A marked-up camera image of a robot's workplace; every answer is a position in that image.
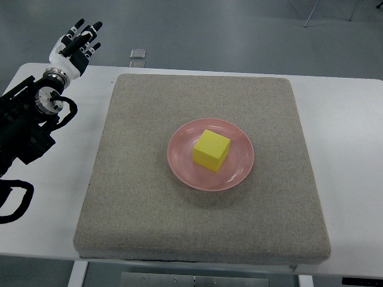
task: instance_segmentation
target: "small metal object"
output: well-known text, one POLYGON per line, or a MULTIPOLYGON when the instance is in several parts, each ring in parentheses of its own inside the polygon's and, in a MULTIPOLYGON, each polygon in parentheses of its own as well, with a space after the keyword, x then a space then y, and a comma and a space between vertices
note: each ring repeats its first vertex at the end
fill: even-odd
POLYGON ((144 68, 145 62, 144 61, 131 61, 129 67, 131 67, 131 68, 144 68))
POLYGON ((130 52, 131 59, 144 59, 146 51, 143 49, 134 49, 130 52))

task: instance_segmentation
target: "robot finger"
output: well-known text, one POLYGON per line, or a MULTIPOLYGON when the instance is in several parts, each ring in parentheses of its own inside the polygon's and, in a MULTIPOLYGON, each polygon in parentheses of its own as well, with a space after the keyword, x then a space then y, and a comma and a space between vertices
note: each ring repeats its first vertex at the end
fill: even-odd
POLYGON ((80 28, 84 24, 84 22, 85 22, 84 19, 80 19, 72 28, 70 28, 68 33, 66 33, 66 36, 68 36, 70 40, 73 40, 74 35, 77 33, 78 28, 80 28))
POLYGON ((80 51, 83 52, 83 53, 85 53, 86 49, 88 49, 88 47, 89 47, 89 44, 90 44, 89 42, 86 42, 85 45, 83 45, 83 46, 80 48, 80 51))
POLYGON ((84 55, 87 57, 87 59, 89 59, 100 46, 101 46, 101 43, 98 42, 96 45, 94 45, 92 48, 86 51, 84 55))
POLYGON ((92 42, 96 37, 97 37, 97 31, 102 27, 102 22, 97 22, 95 24, 93 24, 92 26, 86 26, 82 31, 81 33, 79 34, 79 36, 82 36, 82 35, 86 35, 86 34, 91 34, 91 38, 89 40, 89 42, 92 42))
POLYGON ((79 50, 82 46, 89 42, 91 37, 92 34, 90 33, 85 33, 84 35, 81 33, 61 51, 61 55, 64 57, 71 56, 75 51, 79 50))

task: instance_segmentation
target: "black cable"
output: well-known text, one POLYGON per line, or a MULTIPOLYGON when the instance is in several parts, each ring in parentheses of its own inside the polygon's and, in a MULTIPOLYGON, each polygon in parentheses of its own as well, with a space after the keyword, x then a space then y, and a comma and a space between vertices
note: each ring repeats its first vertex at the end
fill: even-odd
POLYGON ((77 114, 78 109, 77 109, 76 103, 68 97, 63 97, 63 96, 59 96, 58 94, 55 94, 55 95, 52 95, 52 100, 60 100, 62 102, 67 102, 69 104, 69 114, 66 115, 61 122, 53 126, 52 131, 54 131, 68 124, 70 120, 73 119, 74 116, 77 114))
POLYGON ((6 224, 18 220, 27 211, 34 194, 34 186, 26 181, 5 181, 0 179, 0 207, 3 206, 12 191, 12 187, 21 187, 25 189, 25 194, 20 206, 11 215, 0 216, 0 224, 6 224))

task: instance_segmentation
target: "plate rim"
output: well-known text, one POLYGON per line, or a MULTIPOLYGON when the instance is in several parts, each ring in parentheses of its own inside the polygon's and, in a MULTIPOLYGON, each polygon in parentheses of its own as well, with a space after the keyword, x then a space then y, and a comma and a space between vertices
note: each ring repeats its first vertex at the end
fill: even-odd
POLYGON ((186 124, 183 124, 181 127, 179 127, 175 132, 174 134, 172 135, 172 137, 170 138, 170 141, 168 143, 168 149, 167 149, 167 158, 168 158, 168 164, 169 164, 169 167, 170 169, 172 170, 173 174, 181 181, 183 182, 184 184, 186 184, 187 186, 189 187, 192 187, 196 190, 201 190, 201 191, 224 191, 224 190, 228 190, 230 188, 233 188, 235 186, 237 186, 238 184, 240 184, 242 181, 244 181, 247 176, 250 174, 251 170, 253 169, 253 166, 254 166, 254 161, 255 161, 255 153, 254 153, 254 146, 253 144, 251 143, 251 140, 250 138, 246 135, 246 133, 241 130, 238 126, 230 123, 229 121, 226 121, 226 120, 222 120, 220 118, 199 118, 197 120, 193 120, 193 121, 189 121, 188 123, 186 124), (251 166, 250 168, 248 169, 248 172, 245 174, 244 178, 242 178, 239 182, 233 184, 233 185, 229 185, 228 187, 224 187, 224 188, 214 188, 214 189, 207 189, 207 188, 199 188, 199 187, 196 187, 194 185, 190 185, 187 181, 185 181, 182 177, 180 177, 179 175, 177 175, 177 172, 174 171, 172 165, 171 165, 171 162, 170 162, 170 157, 169 157, 169 152, 170 152, 170 147, 171 147, 171 143, 172 143, 172 140, 173 138, 175 137, 175 135, 177 135, 177 133, 182 129, 184 128, 185 126, 188 126, 189 124, 192 124, 192 123, 195 123, 197 121, 220 121, 220 122, 224 122, 226 124, 230 124, 231 126, 233 126, 234 128, 238 129, 247 139, 248 143, 250 144, 250 147, 251 147, 251 156, 252 156, 252 160, 251 160, 251 166))

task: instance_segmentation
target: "yellow cube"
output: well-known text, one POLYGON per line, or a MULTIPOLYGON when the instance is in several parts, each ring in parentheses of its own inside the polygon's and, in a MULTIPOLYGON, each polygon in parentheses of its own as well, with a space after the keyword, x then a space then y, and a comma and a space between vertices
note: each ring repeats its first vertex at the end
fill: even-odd
POLYGON ((193 162, 218 172, 229 153, 229 148, 230 139, 205 130, 193 148, 193 162))

